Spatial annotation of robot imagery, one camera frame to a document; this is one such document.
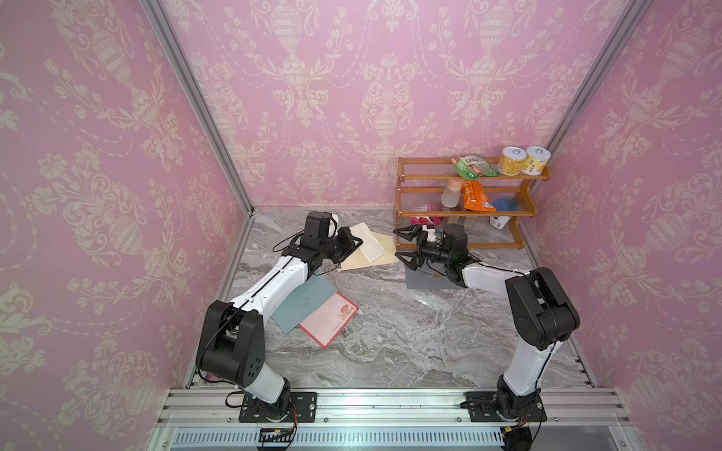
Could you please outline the grey envelope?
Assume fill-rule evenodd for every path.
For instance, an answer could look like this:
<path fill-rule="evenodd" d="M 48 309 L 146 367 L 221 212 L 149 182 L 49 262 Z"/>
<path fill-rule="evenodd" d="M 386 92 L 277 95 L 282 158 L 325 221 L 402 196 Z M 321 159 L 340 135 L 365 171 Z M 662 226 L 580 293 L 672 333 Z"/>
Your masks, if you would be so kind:
<path fill-rule="evenodd" d="M 430 266 L 423 266 L 412 271 L 404 268 L 405 283 L 408 289 L 461 289 L 455 285 L 444 272 L 444 266 L 439 263 L 431 263 Z"/>

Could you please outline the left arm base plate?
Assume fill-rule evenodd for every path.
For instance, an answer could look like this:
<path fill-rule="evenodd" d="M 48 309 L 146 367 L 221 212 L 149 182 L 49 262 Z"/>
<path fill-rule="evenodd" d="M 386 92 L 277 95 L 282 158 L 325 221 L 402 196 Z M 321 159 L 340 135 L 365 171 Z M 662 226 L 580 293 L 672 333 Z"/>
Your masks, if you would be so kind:
<path fill-rule="evenodd" d="M 239 413 L 240 423 L 314 423 L 318 393 L 291 391 L 270 404 L 258 398 L 244 398 Z"/>

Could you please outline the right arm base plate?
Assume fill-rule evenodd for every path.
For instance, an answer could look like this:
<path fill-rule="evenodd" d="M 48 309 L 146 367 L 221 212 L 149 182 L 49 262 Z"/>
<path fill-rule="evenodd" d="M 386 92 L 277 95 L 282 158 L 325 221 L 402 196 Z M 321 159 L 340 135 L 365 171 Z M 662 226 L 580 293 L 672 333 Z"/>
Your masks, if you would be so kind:
<path fill-rule="evenodd" d="M 524 397 L 504 391 L 471 391 L 464 394 L 460 408 L 466 410 L 474 423 L 545 422 L 547 414 L 537 391 Z"/>

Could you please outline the tan bordered certificate paper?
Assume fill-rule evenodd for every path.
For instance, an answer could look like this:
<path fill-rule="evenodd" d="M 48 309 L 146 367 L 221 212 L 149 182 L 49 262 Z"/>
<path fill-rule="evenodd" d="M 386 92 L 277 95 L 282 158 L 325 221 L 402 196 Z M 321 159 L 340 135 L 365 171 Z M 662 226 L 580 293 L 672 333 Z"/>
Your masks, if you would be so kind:
<path fill-rule="evenodd" d="M 358 251 L 361 252 L 368 262 L 374 262 L 385 255 L 385 249 L 370 231 L 366 223 L 353 225 L 350 227 L 350 230 L 355 238 L 362 241 Z"/>

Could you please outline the cream yellow envelope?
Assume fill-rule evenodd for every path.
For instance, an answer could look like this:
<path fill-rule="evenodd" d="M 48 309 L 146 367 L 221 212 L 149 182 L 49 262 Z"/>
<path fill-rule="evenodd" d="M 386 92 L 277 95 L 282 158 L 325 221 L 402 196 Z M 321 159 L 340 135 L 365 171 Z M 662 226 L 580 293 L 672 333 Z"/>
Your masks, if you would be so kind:
<path fill-rule="evenodd" d="M 340 266 L 340 270 L 351 271 L 356 269 L 369 268 L 372 266 L 383 266 L 387 264 L 393 264 L 399 260 L 395 257 L 396 247 L 392 236 L 372 233 L 372 235 L 378 240 L 379 244 L 383 247 L 385 253 L 374 261 L 370 261 L 366 258 L 361 250 L 356 250 L 353 255 L 349 256 L 346 261 L 343 261 Z"/>

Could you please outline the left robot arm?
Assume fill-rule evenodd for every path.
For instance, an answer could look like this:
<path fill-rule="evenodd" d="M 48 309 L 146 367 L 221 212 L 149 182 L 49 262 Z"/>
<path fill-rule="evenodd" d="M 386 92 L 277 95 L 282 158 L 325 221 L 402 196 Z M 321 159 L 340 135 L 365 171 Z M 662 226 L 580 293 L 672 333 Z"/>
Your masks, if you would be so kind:
<path fill-rule="evenodd" d="M 286 298 L 329 260 L 339 265 L 364 244 L 330 212 L 310 212 L 276 264 L 242 295 L 206 310 L 196 367 L 239 387 L 272 415 L 285 415 L 290 382 L 265 363 L 265 324 Z"/>

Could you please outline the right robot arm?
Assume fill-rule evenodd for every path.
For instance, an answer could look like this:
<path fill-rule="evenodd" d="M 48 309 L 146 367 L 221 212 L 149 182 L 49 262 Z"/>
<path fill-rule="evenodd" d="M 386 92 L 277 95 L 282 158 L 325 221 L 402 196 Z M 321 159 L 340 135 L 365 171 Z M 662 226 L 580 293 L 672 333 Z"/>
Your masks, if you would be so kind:
<path fill-rule="evenodd" d="M 519 340 L 498 379 L 494 408 L 503 419 L 545 421 L 540 382 L 560 344 L 581 323 L 552 270 L 540 267 L 522 272 L 484 263 L 469 251 L 461 225 L 448 225 L 442 231 L 410 225 L 394 229 L 393 234 L 415 244 L 412 251 L 396 252 L 407 269 L 438 264 L 443 267 L 441 274 L 460 288 L 506 297 Z"/>

